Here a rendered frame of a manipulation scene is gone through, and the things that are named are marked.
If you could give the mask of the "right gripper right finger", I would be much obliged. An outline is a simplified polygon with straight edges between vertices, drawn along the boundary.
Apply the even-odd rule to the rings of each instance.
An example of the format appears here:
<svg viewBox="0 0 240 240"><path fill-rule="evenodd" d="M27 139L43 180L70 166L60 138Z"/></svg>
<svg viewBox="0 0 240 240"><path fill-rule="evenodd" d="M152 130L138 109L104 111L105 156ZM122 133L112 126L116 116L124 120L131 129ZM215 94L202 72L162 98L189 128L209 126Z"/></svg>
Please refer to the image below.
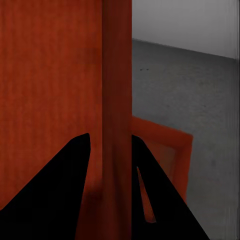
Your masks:
<svg viewBox="0 0 240 240"><path fill-rule="evenodd" d="M154 222L144 216L138 171ZM144 140L131 140L131 240L210 240Z"/></svg>

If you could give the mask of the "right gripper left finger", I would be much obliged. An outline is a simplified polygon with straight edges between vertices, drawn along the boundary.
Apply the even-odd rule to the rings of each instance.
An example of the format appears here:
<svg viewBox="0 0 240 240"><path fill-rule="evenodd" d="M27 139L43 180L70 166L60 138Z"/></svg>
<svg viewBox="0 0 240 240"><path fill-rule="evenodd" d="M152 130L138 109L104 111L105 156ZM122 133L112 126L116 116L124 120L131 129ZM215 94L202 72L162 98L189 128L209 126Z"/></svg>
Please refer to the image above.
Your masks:
<svg viewBox="0 0 240 240"><path fill-rule="evenodd" d="M0 240L75 240L90 154L71 139L0 211Z"/></svg>

